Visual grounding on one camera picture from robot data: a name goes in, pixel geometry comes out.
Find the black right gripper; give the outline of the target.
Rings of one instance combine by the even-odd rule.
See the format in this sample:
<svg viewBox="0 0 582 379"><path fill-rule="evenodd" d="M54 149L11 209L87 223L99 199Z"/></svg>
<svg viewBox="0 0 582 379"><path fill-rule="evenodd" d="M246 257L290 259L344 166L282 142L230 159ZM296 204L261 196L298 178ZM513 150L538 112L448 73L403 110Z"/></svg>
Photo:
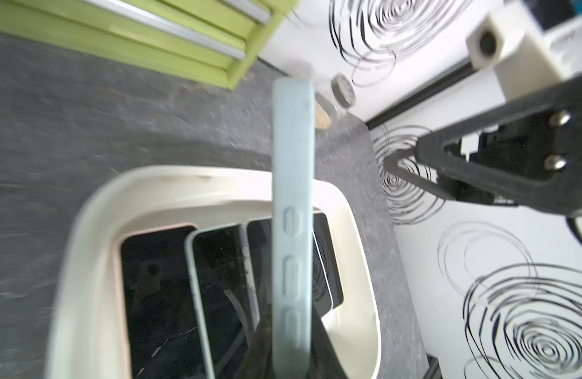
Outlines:
<svg viewBox="0 0 582 379"><path fill-rule="evenodd" d="M400 166L411 157L416 164L453 166L460 159L445 148L479 131L469 165L487 172L461 181L461 191L453 178L444 176L451 184L441 185ZM414 148L386 157L384 169L445 201L582 216L582 76L425 134Z"/></svg>

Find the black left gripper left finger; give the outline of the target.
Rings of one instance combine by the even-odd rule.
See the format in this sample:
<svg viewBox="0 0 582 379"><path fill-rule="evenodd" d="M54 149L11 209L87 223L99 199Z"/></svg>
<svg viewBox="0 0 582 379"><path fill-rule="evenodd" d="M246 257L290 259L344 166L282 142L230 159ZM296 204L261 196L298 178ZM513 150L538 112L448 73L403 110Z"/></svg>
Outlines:
<svg viewBox="0 0 582 379"><path fill-rule="evenodd" d="M240 379L272 379L272 307L268 306L252 337L237 375Z"/></svg>

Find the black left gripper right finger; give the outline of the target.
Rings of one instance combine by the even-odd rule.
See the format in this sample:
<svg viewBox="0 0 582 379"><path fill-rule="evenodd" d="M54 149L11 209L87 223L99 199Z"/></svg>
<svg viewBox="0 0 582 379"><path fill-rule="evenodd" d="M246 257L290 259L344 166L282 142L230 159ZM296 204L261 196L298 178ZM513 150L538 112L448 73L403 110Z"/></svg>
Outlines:
<svg viewBox="0 0 582 379"><path fill-rule="evenodd" d="M347 379L332 342L318 314L312 316L312 342L309 377Z"/></svg>

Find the white plastic storage box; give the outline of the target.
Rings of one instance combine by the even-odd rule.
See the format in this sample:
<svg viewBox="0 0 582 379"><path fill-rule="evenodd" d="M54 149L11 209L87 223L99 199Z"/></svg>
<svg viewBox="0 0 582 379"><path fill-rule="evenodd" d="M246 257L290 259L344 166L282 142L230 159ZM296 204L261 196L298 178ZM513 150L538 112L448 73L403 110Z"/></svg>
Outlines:
<svg viewBox="0 0 582 379"><path fill-rule="evenodd" d="M238 378L272 282L272 176L142 167L82 207L64 254L47 378Z"/></svg>

